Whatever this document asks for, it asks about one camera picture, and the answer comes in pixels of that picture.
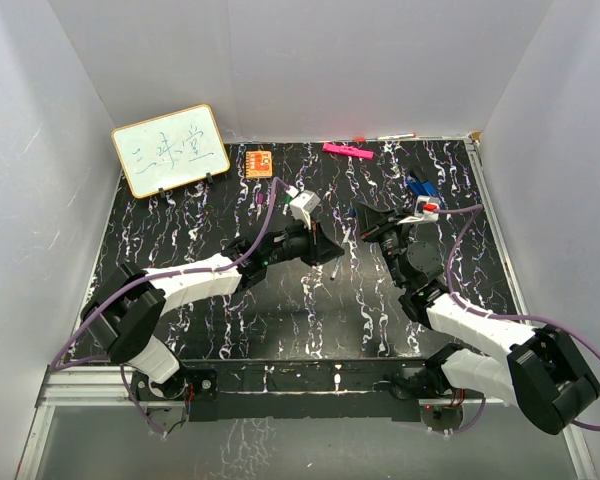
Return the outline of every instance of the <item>small whiteboard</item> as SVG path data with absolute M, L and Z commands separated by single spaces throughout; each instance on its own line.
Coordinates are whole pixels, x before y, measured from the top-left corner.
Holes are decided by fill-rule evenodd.
M 116 128 L 111 138 L 136 198 L 229 170 L 229 157 L 208 105 Z

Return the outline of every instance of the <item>black marble surface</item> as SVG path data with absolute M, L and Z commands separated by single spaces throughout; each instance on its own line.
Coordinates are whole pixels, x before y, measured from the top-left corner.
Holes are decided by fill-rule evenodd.
M 244 178 L 245 152 L 270 150 L 274 174 L 300 189 L 316 192 L 314 211 L 326 233 L 340 242 L 352 227 L 343 267 L 335 281 L 333 262 L 310 268 L 294 260 L 269 268 L 267 279 L 248 292 L 214 297 L 165 315 L 155 332 L 183 360 L 218 358 L 318 359 L 382 356 L 426 357 L 449 338 L 409 321 L 400 308 L 379 249 L 358 239 L 350 218 L 351 200 L 382 208 L 411 204 L 405 186 L 409 165 L 420 165 L 448 208 L 480 201 L 462 141 L 373 142 L 356 146 L 375 152 L 373 160 L 333 156 L 318 143 L 227 145 L 231 169 L 214 184 L 197 183 L 157 197 L 135 199 L 122 178 L 100 251 L 92 289 L 123 261 L 167 267 L 207 258 L 237 235 L 255 236 L 264 219 L 269 180 Z M 257 194 L 265 204 L 257 205 Z M 271 229 L 291 220 L 279 192 Z M 446 258 L 464 217 L 413 229 L 417 239 L 439 245 Z M 482 215 L 464 242 L 454 272 L 474 303 L 513 312 L 498 252 Z M 75 358 L 101 353 L 85 335 Z

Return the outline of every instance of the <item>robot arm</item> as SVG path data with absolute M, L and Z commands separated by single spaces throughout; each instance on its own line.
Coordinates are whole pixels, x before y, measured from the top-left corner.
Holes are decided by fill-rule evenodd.
M 449 334 L 483 352 L 449 344 L 425 362 L 418 374 L 397 384 L 418 396 L 441 396 L 450 388 L 470 389 L 517 405 L 534 425 L 557 434 L 600 396 L 600 384 L 569 335 L 494 320 L 462 308 L 439 280 L 437 248 L 409 242 L 412 225 L 435 222 L 439 199 L 418 197 L 414 212 L 381 211 L 357 202 L 361 237 L 377 242 L 394 285 L 404 288 L 404 312 L 429 329 Z
M 246 238 L 236 238 L 221 253 L 206 260 L 164 269 L 141 269 L 124 263 L 94 292 L 82 311 L 84 320 L 99 305 L 126 284 L 146 275 L 174 272 L 133 288 L 109 306 L 90 326 L 89 331 L 105 350 L 111 362 L 128 364 L 146 374 L 151 391 L 166 399 L 176 398 L 186 387 L 186 369 L 167 346 L 153 336 L 160 317 L 174 308 L 216 295 L 232 295 L 264 280 L 267 267 L 300 258 L 310 266 L 321 265 L 344 255 L 344 250 L 329 239 L 320 223 L 311 217 L 319 203 L 308 191 L 287 191 L 295 220 L 284 230 L 269 232 L 242 263 L 222 271 L 252 247 Z M 184 273 L 192 269 L 209 273 Z

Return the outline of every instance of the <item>white wall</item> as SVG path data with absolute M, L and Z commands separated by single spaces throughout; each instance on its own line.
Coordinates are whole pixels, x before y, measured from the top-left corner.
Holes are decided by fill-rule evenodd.
M 600 0 L 552 6 L 482 157 L 530 310 L 600 347 Z M 600 400 L 582 418 L 600 423 Z M 600 433 L 587 441 L 600 475 Z
M 0 479 L 68 338 L 119 163 L 113 123 L 44 0 L 0 0 Z
M 226 141 L 482 130 L 551 0 L 50 0 L 116 125 Z

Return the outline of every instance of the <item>wooden whiteboard frame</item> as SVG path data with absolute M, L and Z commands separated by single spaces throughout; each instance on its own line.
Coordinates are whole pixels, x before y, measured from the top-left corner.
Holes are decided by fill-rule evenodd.
M 225 168 L 224 170 L 218 170 L 216 172 L 209 172 L 209 173 L 211 173 L 211 175 L 218 175 L 220 173 L 227 172 L 231 168 L 231 161 L 229 160 L 229 156 L 227 155 L 227 151 L 224 148 L 224 142 L 222 141 L 222 137 L 220 136 L 220 130 L 218 130 L 218 124 L 216 123 L 216 118 L 213 116 L 213 111 L 211 110 L 211 107 L 209 105 L 207 105 L 206 103 L 202 103 L 202 104 L 196 105 L 194 107 L 184 108 L 182 110 L 178 110 L 177 112 L 171 112 L 171 113 L 167 113 L 165 115 L 160 115 L 158 117 L 149 118 L 148 120 L 143 120 L 141 122 L 132 123 L 130 125 L 125 125 L 124 127 L 114 128 L 113 131 L 111 132 L 111 141 L 113 142 L 113 146 L 116 149 L 116 154 L 118 155 L 118 160 L 120 160 L 120 165 L 122 165 L 122 171 L 124 172 L 124 176 L 127 179 L 127 183 L 129 184 L 129 188 L 131 189 L 131 194 L 135 198 L 138 198 L 138 199 L 140 199 L 140 198 L 147 198 L 147 197 L 150 197 L 151 195 L 158 194 L 160 192 L 160 190 L 156 190 L 155 192 L 150 192 L 150 193 L 147 193 L 146 195 L 142 195 L 142 196 L 136 195 L 136 193 L 133 190 L 133 184 L 129 181 L 129 173 L 127 171 L 127 167 L 126 167 L 125 163 L 122 161 L 122 156 L 120 155 L 120 150 L 118 149 L 118 145 L 116 144 L 116 139 L 114 137 L 114 135 L 116 134 L 116 132 L 118 132 L 120 130 L 125 130 L 127 128 L 136 127 L 138 125 L 142 125 L 143 123 L 153 122 L 154 120 L 159 120 L 161 118 L 170 117 L 172 115 L 178 115 L 178 114 L 183 113 L 183 112 L 188 112 L 189 110 L 195 110 L 197 108 L 207 108 L 207 109 L 209 109 L 209 114 L 211 115 L 211 121 L 213 122 L 213 126 L 215 127 L 216 133 L 218 134 L 218 138 L 220 139 L 220 145 L 222 145 L 222 152 L 224 153 L 224 157 L 227 160 L 227 168 Z M 203 175 L 203 176 L 201 176 L 199 178 L 194 178 L 192 180 L 189 180 L 189 181 L 186 181 L 186 182 L 183 182 L 183 183 L 179 183 L 177 185 L 172 185 L 169 188 L 166 188 L 165 190 L 172 190 L 174 188 L 178 188 L 178 187 L 181 187 L 183 185 L 188 185 L 190 183 L 197 182 L 199 180 L 203 180 L 205 178 L 206 178 L 206 176 Z

